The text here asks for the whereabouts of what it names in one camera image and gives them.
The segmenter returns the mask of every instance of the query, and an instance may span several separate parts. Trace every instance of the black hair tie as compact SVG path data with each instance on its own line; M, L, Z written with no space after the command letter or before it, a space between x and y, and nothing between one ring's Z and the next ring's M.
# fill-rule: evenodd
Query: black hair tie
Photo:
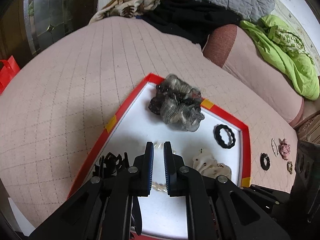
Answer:
M222 137L220 135L220 130L221 129L224 129L224 130L227 130L230 134L231 134L231 137L232 137L232 142L230 145L226 145L225 142L222 140ZM236 144L236 138L235 138L235 134L233 133L233 131L231 130L231 128L229 128L228 126L224 125L224 124L219 124L216 129L214 130L214 135L215 135L215 138L218 142L218 144L222 147L222 148L225 148L225 149L231 149L235 144Z
M270 159L269 159L268 154L266 154L266 153L261 154L261 156L260 156L260 165L261 165L261 168L264 169L265 171L269 170L269 168L270 168Z

